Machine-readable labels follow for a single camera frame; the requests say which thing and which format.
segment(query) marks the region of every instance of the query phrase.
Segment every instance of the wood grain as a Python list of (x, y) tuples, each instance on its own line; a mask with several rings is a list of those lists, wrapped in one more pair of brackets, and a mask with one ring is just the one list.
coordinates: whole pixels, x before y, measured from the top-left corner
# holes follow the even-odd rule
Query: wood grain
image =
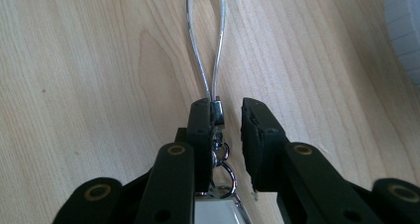
[[(195, 4), (211, 64), (217, 4)], [(366, 188), (386, 176), (420, 184), (420, 93), (392, 50), (382, 0), (227, 4), (219, 95), (230, 163), (255, 223), (281, 217), (275, 194), (251, 196), (240, 141), (245, 96), (264, 101), (291, 141), (318, 147), (344, 178)], [(143, 174), (204, 95), (185, 0), (0, 7), (0, 223), (52, 222), (83, 182)]]

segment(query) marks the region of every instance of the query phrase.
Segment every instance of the silver wire loop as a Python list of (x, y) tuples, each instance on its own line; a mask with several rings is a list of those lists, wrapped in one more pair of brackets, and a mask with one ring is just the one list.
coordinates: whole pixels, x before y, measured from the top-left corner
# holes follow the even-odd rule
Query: silver wire loop
[(194, 9), (194, 0), (186, 0), (186, 18), (188, 23), (188, 31), (189, 37), (191, 39), (192, 48), (194, 50), (195, 60), (198, 65), (198, 70), (200, 72), (201, 80), (203, 82), (203, 86), (206, 92), (206, 97), (211, 101), (216, 101), (217, 96), (217, 77), (219, 73), (219, 62), (220, 62), (220, 54), (222, 51), (222, 44), (223, 44), (223, 34), (225, 31), (225, 0), (219, 0), (219, 8), (220, 8), (220, 25), (219, 25), (219, 42), (216, 51), (216, 57), (213, 66), (213, 81), (211, 85), (211, 92), (209, 89), (209, 85), (207, 83), (206, 74), (204, 72), (203, 63), (201, 61), (200, 52), (197, 47), (197, 42), (194, 36), (194, 23), (193, 23), (193, 9)]

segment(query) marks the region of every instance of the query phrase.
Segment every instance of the wooden table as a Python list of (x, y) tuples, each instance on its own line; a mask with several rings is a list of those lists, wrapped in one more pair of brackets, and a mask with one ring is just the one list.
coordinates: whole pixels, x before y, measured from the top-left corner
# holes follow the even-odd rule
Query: wooden table
[[(215, 0), (196, 0), (208, 70)], [(0, 0), (0, 223), (49, 223), (85, 181), (127, 183), (154, 163), (203, 97), (185, 0)], [(227, 0), (219, 95), (239, 193), (255, 223), (243, 97), (267, 104), (291, 141), (344, 178), (420, 184), (420, 93), (394, 55), (382, 0)]]

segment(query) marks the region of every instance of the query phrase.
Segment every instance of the light wooden surface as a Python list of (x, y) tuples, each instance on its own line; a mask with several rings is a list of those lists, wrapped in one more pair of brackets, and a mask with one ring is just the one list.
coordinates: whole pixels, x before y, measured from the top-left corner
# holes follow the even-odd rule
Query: light wooden surface
[[(196, 0), (206, 64), (213, 0)], [(230, 163), (255, 223), (242, 98), (262, 100), (291, 141), (318, 147), (363, 187), (420, 184), (420, 93), (387, 38), (381, 0), (227, 0), (219, 95)], [(0, 223), (49, 223), (83, 182), (127, 183), (186, 125), (203, 96), (185, 0), (0, 0)]]

